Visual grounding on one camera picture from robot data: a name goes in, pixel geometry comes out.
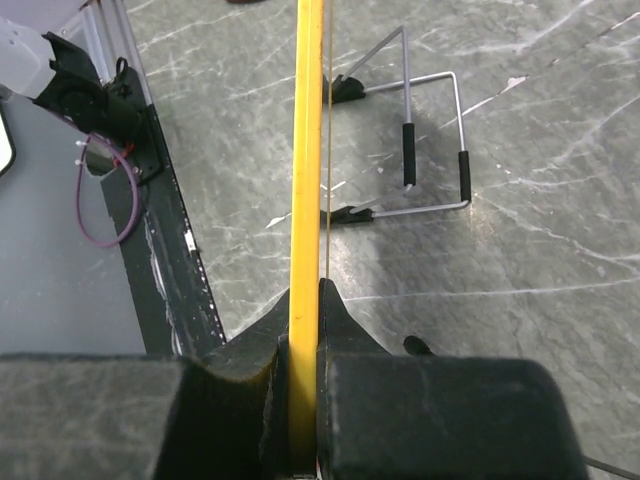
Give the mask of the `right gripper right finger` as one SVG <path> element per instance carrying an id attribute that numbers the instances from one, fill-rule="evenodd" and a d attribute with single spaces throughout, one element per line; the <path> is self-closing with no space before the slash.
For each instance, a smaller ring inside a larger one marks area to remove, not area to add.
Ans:
<path id="1" fill-rule="evenodd" d="M 386 351 L 319 284 L 325 479 L 584 479 L 559 387 L 537 362 Z"/>

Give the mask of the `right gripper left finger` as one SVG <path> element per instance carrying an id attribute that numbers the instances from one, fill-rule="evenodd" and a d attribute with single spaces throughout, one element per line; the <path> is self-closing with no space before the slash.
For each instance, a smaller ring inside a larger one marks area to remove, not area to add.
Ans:
<path id="1" fill-rule="evenodd" d="M 289 300 L 203 359 L 1 359 L 5 479 L 280 479 Z"/>

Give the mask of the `wire easel stand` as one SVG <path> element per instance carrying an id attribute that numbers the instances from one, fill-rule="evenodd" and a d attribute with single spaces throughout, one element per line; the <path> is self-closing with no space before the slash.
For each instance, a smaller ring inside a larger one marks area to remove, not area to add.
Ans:
<path id="1" fill-rule="evenodd" d="M 383 47 L 394 39 L 400 38 L 402 45 L 402 78 L 398 81 L 366 87 L 355 79 L 353 74 L 369 62 Z M 377 211 L 375 208 L 386 202 L 400 197 L 406 197 L 417 185 L 417 154 L 416 132 L 412 121 L 411 89 L 414 86 L 433 83 L 441 80 L 449 80 L 452 85 L 453 103 L 455 108 L 455 122 L 457 124 L 459 152 L 457 157 L 459 170 L 460 200 L 455 203 L 438 204 L 432 206 L 420 206 L 401 210 Z M 358 62 L 356 62 L 345 74 L 336 76 L 332 81 L 323 80 L 323 103 L 327 106 L 352 102 L 366 98 L 373 93 L 401 90 L 404 98 L 404 123 L 401 130 L 401 147 L 403 162 L 403 187 L 389 195 L 382 196 L 358 206 L 345 206 L 334 211 L 320 212 L 320 225 L 353 225 L 370 223 L 377 218 L 396 217 L 431 212 L 446 212 L 461 210 L 472 202 L 472 184 L 469 152 L 466 148 L 464 122 L 461 108 L 461 97 L 457 75 L 452 71 L 442 71 L 435 74 L 413 77 L 410 75 L 409 39 L 404 26 L 394 29 L 381 40 L 374 48 L 369 50 Z"/>

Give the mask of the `yellow framed whiteboard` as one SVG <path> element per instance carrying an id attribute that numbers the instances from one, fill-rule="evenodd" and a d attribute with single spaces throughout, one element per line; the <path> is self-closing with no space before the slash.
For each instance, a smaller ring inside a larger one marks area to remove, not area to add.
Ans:
<path id="1" fill-rule="evenodd" d="M 324 3 L 299 1 L 293 115 L 288 444 L 294 474 L 316 471 Z"/>

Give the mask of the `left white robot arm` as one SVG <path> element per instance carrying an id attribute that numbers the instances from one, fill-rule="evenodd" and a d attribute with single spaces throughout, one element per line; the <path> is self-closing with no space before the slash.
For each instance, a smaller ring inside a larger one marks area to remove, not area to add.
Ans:
<path id="1" fill-rule="evenodd" d="M 80 46 L 1 19 L 1 86 L 62 118 L 86 135 L 128 150 L 144 184 L 162 173 L 158 129 L 138 72 L 120 57 L 104 83 Z"/>

